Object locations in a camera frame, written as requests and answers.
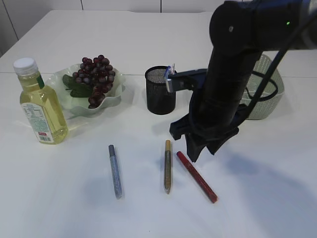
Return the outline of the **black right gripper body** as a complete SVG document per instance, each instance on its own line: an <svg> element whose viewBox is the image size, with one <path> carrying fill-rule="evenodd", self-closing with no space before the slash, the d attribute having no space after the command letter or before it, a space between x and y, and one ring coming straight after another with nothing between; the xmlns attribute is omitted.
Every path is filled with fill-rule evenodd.
<svg viewBox="0 0 317 238"><path fill-rule="evenodd" d="M191 104L189 113L173 122L169 132L175 140L192 133L209 143L238 128L246 119L244 112L247 108L244 104L201 104L199 108Z"/></svg>

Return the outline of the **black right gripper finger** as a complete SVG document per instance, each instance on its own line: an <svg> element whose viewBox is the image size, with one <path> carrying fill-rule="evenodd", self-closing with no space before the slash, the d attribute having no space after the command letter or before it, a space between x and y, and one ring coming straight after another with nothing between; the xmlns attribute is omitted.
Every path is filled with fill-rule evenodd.
<svg viewBox="0 0 317 238"><path fill-rule="evenodd" d="M206 140L192 133L186 134L185 139L187 155L194 163L197 161L201 151L206 147Z"/></svg>
<svg viewBox="0 0 317 238"><path fill-rule="evenodd" d="M237 135L239 132L239 128L235 128L227 133L225 133L224 135L222 135L221 137L217 138L216 140L210 141L207 144L207 149L209 150L209 152L212 155L215 155L215 153L220 149L220 147L226 142L228 141L230 138L232 138L233 136Z"/></svg>

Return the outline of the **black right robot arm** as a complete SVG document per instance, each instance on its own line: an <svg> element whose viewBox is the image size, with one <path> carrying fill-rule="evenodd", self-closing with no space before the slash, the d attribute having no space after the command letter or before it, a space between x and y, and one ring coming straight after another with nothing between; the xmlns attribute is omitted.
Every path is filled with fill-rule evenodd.
<svg viewBox="0 0 317 238"><path fill-rule="evenodd" d="M235 136L251 114L274 71L289 50L317 47L317 3L314 0L227 0L213 13L213 45L207 69L165 74L169 92L191 90L189 112L170 125L176 140L186 139L195 162L207 148L214 154ZM265 51L277 54L248 105L241 104L254 66Z"/></svg>

